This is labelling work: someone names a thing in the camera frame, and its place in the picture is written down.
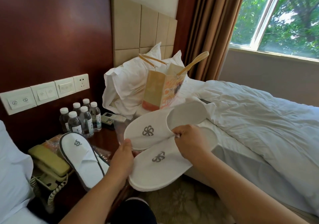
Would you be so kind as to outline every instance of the slipper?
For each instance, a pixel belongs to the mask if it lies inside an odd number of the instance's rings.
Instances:
[[[200,129],[205,134],[212,150],[217,145],[216,134],[206,127]],[[190,167],[192,164],[182,157],[176,146],[175,137],[170,137],[134,158],[129,183],[135,190],[142,192],[159,190],[171,184]]]
[[[134,150],[145,150],[174,136],[171,131],[180,125],[197,125],[207,117],[205,106],[193,101],[144,114],[132,121],[124,131]]]
[[[63,157],[76,171],[83,187],[89,191],[106,174],[109,165],[81,134],[68,132],[59,141]]]

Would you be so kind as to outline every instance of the bottle label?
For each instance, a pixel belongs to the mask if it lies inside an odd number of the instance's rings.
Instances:
[[[92,118],[90,120],[86,120],[87,128],[89,129],[89,133],[93,134],[93,123]]]
[[[77,127],[72,127],[72,132],[77,132],[77,133],[83,134],[81,125],[79,125]]]
[[[69,129],[69,124],[68,123],[65,124],[65,127],[66,127],[66,130],[69,132],[70,129]]]
[[[102,123],[101,123],[101,113],[96,115],[96,127],[98,129],[100,129],[102,127]]]

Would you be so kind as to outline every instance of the telephone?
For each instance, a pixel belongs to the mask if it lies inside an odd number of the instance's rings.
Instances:
[[[28,150],[34,169],[32,176],[49,190],[55,190],[66,180],[73,170],[70,165],[43,145],[36,145]]]

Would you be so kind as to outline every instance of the brown curtain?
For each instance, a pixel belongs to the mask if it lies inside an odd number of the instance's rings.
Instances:
[[[200,53],[209,56],[189,71],[197,80],[217,80],[243,0],[197,0],[185,65]]]

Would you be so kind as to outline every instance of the carpet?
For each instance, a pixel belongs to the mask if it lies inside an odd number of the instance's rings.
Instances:
[[[235,221],[210,187],[182,175],[157,191],[141,192],[158,223],[163,224],[234,224]]]

